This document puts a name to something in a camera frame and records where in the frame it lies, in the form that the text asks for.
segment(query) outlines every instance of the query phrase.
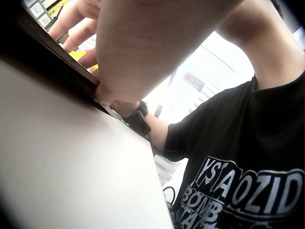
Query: black device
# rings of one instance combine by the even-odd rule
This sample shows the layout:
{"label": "black device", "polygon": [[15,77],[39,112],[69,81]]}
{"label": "black device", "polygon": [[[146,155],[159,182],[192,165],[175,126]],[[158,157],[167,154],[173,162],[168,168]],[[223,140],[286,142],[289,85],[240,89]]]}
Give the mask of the black device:
{"label": "black device", "polygon": [[128,118],[123,117],[123,120],[125,123],[129,124],[133,131],[144,137],[151,131],[151,128],[145,119],[147,114],[147,105],[143,101],[140,101],[139,107],[132,112]]}

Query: yellow object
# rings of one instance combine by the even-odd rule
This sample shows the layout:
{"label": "yellow object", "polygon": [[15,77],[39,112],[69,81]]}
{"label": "yellow object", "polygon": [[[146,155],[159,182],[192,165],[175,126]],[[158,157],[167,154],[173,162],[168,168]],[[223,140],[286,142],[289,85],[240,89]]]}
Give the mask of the yellow object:
{"label": "yellow object", "polygon": [[48,13],[50,14],[50,16],[53,18],[54,16],[56,16],[58,14],[58,11],[60,9],[60,7],[62,5],[64,5],[64,7],[69,3],[68,0],[61,0],[60,2],[58,2],[55,6],[53,6],[51,9],[48,10]]}
{"label": "yellow object", "polygon": [[[73,56],[76,60],[79,60],[83,55],[85,55],[86,52],[85,51],[82,51],[82,52],[75,52],[75,51],[72,51],[70,52],[70,55]],[[90,72],[92,73],[93,71],[95,71],[96,69],[98,69],[99,66],[96,64],[94,66],[92,66],[90,68]]]}

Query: digital display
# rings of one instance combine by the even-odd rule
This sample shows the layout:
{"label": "digital display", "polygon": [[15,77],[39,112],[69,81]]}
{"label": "digital display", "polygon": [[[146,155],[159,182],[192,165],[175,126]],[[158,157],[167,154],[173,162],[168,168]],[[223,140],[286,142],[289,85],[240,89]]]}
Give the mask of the digital display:
{"label": "digital display", "polygon": [[196,78],[195,76],[193,76],[189,72],[187,72],[183,76],[183,80],[185,82],[187,82],[189,85],[191,85],[193,88],[195,88],[199,92],[202,90],[202,88],[204,86],[204,82],[202,82],[201,80],[199,80],[198,78]]}

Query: black cable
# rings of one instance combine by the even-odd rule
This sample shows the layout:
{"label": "black cable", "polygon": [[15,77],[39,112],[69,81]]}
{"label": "black cable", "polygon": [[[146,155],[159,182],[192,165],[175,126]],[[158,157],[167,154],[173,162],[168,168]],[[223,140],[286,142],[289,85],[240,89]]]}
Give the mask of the black cable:
{"label": "black cable", "polygon": [[163,189],[163,192],[164,192],[165,190],[169,189],[169,188],[171,188],[171,189],[173,190],[173,194],[174,194],[173,200],[172,200],[172,202],[170,203],[170,205],[172,205],[173,202],[175,201],[175,197],[176,197],[175,189],[174,189],[172,186],[168,186],[168,187],[166,187],[166,188]]}

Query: t-shirt sleeve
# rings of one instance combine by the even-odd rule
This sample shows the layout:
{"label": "t-shirt sleeve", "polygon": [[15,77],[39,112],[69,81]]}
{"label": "t-shirt sleeve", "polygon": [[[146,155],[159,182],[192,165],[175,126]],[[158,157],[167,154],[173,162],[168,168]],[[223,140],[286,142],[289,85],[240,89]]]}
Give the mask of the t-shirt sleeve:
{"label": "t-shirt sleeve", "polygon": [[197,142],[205,122],[212,115],[211,104],[214,97],[202,103],[181,122],[168,126],[167,138],[164,146],[164,157],[176,162],[188,158],[194,144]]}

